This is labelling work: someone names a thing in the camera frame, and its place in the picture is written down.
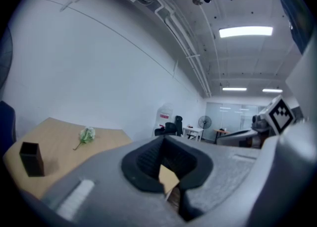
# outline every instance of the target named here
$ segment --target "fluorescent light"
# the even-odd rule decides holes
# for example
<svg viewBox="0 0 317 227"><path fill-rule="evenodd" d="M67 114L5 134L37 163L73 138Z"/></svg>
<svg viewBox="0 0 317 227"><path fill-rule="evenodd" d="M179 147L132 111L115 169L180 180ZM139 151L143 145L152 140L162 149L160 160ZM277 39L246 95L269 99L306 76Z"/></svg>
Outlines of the fluorescent light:
<svg viewBox="0 0 317 227"><path fill-rule="evenodd" d="M244 26L220 29L219 34L221 38L244 36L244 35L265 35L271 36L273 27L267 26Z"/></svg>
<svg viewBox="0 0 317 227"><path fill-rule="evenodd" d="M272 92L272 93L282 93L283 90L281 89L263 89L263 92Z"/></svg>
<svg viewBox="0 0 317 227"><path fill-rule="evenodd" d="M224 90L224 91L229 91L229 90L232 90L232 91L246 91L247 88L222 88L222 90Z"/></svg>

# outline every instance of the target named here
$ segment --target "white desk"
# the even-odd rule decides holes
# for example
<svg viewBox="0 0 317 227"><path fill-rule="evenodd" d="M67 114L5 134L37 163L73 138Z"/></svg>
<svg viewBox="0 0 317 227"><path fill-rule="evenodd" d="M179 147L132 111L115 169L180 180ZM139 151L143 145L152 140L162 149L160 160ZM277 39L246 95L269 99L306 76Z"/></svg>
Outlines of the white desk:
<svg viewBox="0 0 317 227"><path fill-rule="evenodd" d="M203 129L202 128L198 128L198 127L183 127L183 135L184 137L187 136L187 132L194 132L196 133L196 141L200 141L202 139L202 133L203 133Z"/></svg>

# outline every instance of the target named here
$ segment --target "glass partition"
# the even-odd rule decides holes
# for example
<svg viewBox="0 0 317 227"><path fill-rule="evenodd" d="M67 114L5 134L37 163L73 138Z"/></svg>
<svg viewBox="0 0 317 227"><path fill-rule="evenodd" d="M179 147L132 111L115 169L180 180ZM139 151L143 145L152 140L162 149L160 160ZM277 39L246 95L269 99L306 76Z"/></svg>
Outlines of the glass partition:
<svg viewBox="0 0 317 227"><path fill-rule="evenodd" d="M264 107L237 104L207 103L206 116L211 118L211 127L204 130L204 138L215 140L216 130L224 129L228 132L250 129L252 117Z"/></svg>

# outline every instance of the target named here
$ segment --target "standing fan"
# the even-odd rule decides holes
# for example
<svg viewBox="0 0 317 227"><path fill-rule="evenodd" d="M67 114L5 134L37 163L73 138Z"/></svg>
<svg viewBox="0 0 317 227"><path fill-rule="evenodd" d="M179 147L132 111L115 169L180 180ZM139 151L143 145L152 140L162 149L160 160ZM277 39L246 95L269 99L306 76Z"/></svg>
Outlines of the standing fan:
<svg viewBox="0 0 317 227"><path fill-rule="evenodd" d="M199 120L198 120L198 125L202 129L210 128L210 126L211 126L211 118L209 118L208 116L201 116L199 118Z"/></svg>

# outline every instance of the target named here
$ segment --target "wooden table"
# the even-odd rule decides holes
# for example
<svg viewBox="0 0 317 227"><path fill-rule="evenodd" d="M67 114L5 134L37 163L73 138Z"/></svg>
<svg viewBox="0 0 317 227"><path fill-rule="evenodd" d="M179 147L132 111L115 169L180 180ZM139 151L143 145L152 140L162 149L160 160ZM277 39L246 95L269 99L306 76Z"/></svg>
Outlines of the wooden table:
<svg viewBox="0 0 317 227"><path fill-rule="evenodd" d="M79 132L84 128L85 126L48 118L15 142L3 156L3 161L17 186L40 199L51 185L89 157L132 142L123 130L95 128L95 140L74 151L73 148L79 143ZM22 142L39 144L44 162L44 177L27 175L19 155ZM160 173L161 183L169 190L178 183L171 173L173 172L166 168Z"/></svg>
<svg viewBox="0 0 317 227"><path fill-rule="evenodd" d="M214 131L217 132L215 140L218 138L218 133L219 133L219 136L220 136L222 133L223 133L223 134L229 134L229 133L230 133L230 132L228 132L228 131L219 130L219 129L214 129Z"/></svg>

